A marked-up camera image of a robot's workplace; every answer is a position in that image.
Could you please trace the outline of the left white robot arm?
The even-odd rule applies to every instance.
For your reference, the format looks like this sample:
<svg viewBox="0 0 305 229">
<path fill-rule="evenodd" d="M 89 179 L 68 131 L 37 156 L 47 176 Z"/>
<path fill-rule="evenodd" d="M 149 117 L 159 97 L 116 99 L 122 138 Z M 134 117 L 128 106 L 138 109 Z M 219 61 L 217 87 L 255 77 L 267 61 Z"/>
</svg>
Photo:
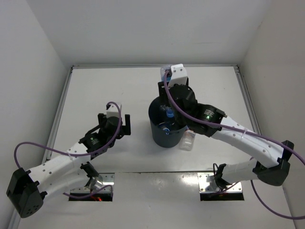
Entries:
<svg viewBox="0 0 305 229">
<path fill-rule="evenodd" d="M 44 201 L 80 185 L 93 184 L 99 174 L 90 161 L 131 134 L 130 115 L 123 125 L 118 115 L 98 114 L 99 124 L 62 155 L 37 167 L 19 167 L 12 173 L 6 195 L 21 218 L 36 213 Z"/>
</svg>

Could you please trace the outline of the blue label Pocari bottle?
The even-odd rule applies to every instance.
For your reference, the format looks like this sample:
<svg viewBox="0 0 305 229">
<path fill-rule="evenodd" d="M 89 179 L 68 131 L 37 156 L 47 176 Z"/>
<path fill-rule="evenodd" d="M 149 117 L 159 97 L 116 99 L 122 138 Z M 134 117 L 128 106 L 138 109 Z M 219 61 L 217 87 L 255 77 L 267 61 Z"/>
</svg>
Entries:
<svg viewBox="0 0 305 229">
<path fill-rule="evenodd" d="M 157 127 L 165 132 L 166 135 L 169 135 L 171 132 L 179 129 L 179 126 L 172 121 L 163 122 L 157 125 Z"/>
</svg>

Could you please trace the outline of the orange label clear bottle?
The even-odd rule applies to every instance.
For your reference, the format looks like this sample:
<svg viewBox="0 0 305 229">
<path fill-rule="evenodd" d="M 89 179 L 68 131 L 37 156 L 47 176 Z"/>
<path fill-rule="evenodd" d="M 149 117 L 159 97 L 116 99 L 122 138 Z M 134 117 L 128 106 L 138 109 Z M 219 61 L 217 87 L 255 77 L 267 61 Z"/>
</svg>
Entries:
<svg viewBox="0 0 305 229">
<path fill-rule="evenodd" d="M 193 149 L 196 133 L 190 129 L 186 129 L 180 142 L 179 148 L 184 151 L 191 151 Z"/>
</svg>

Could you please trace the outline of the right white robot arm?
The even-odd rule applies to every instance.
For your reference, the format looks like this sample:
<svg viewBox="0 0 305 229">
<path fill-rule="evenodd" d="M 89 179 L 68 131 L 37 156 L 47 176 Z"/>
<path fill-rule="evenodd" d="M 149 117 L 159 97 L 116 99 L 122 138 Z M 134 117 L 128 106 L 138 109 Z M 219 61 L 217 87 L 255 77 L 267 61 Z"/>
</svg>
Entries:
<svg viewBox="0 0 305 229">
<path fill-rule="evenodd" d="M 276 187 L 284 183 L 290 170 L 292 142 L 286 140 L 275 144 L 260 138 L 224 111 L 199 103 L 188 83 L 170 85 L 170 82 L 170 77 L 161 77 L 158 89 L 161 104 L 170 107 L 177 124 L 188 127 L 196 134 L 225 142 L 253 158 L 252 162 L 220 164 L 213 176 L 220 189 L 247 180 L 260 180 Z"/>
</svg>

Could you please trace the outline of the clear bottle white cap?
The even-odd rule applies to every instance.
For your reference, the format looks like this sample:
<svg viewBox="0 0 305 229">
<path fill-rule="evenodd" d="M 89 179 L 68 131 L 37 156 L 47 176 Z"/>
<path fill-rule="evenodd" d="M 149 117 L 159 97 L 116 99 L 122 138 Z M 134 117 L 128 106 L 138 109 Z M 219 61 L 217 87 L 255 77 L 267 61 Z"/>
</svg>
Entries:
<svg viewBox="0 0 305 229">
<path fill-rule="evenodd" d="M 174 117 L 172 109 L 168 106 L 160 105 L 159 110 L 161 112 L 163 119 Z"/>
</svg>

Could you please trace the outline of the blue cap clear bottle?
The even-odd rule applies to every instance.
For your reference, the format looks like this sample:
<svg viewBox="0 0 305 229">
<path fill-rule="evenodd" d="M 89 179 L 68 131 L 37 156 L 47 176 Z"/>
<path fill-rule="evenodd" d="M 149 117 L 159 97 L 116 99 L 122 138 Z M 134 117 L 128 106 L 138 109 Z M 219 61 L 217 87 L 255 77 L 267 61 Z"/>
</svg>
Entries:
<svg viewBox="0 0 305 229">
<path fill-rule="evenodd" d="M 171 68 L 170 65 L 167 65 L 167 66 L 161 68 L 161 80 L 160 80 L 160 82 L 164 82 L 164 79 L 165 79 L 166 85 L 167 85 L 168 90 L 170 92 L 170 95 L 171 95 L 171 97 L 172 97 L 172 99 L 174 101 L 174 96 L 172 94 L 172 91 L 171 91 L 170 87 L 168 86 L 168 83 L 169 83 L 169 81 L 171 79 L 171 76 L 172 76 L 172 72 L 171 72 L 170 68 Z M 172 109 L 174 117 L 171 118 L 171 119 L 175 119 L 176 118 L 175 116 L 178 114 L 178 111 L 177 111 L 176 107 L 172 104 L 170 99 L 169 99 L 169 105 L 165 105 L 165 106 L 168 106 L 168 107 L 170 107 Z"/>
</svg>

